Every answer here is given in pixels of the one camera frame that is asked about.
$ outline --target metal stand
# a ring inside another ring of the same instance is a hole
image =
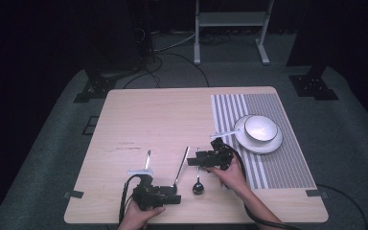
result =
[[[256,45],[262,58],[263,65],[268,65],[267,53],[263,45],[268,22],[273,9],[274,0],[269,0],[266,11],[253,12],[199,12],[199,0],[195,5],[195,43],[194,63],[200,64],[199,28],[200,27],[231,27],[231,26],[262,26],[260,38],[256,39]]]
[[[339,100],[321,79],[326,64],[314,64],[306,75],[288,76],[299,97],[314,97],[318,101]]]

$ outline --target human hand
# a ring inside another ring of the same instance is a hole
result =
[[[250,190],[244,180],[242,169],[236,155],[232,158],[231,164],[226,171],[222,171],[216,167],[206,168],[206,170],[219,177],[220,183],[228,186],[236,194],[242,190]]]
[[[163,213],[165,207],[157,207],[147,211],[140,210],[139,206],[134,200],[131,200],[127,206],[125,217],[119,224],[118,230],[138,230],[146,228],[148,220]]]

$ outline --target wooden table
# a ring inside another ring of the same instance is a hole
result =
[[[217,94],[273,94],[280,101],[272,87],[110,91],[76,182],[75,191],[83,192],[83,197],[70,198],[65,221],[117,223],[124,183],[130,177],[127,171],[143,169],[148,150],[152,184],[172,185],[187,147],[191,148],[189,157],[195,157],[196,148],[212,149],[210,134],[215,133],[215,125],[211,95]],[[149,222],[252,222],[242,201],[232,191],[222,189],[213,174],[201,171],[200,181],[205,192],[194,195],[196,167],[184,164],[177,184],[181,204],[166,205],[166,212]],[[130,182],[128,195],[138,182]],[[306,193],[315,189],[254,189],[254,193],[284,222],[324,222],[328,213],[321,197]]]

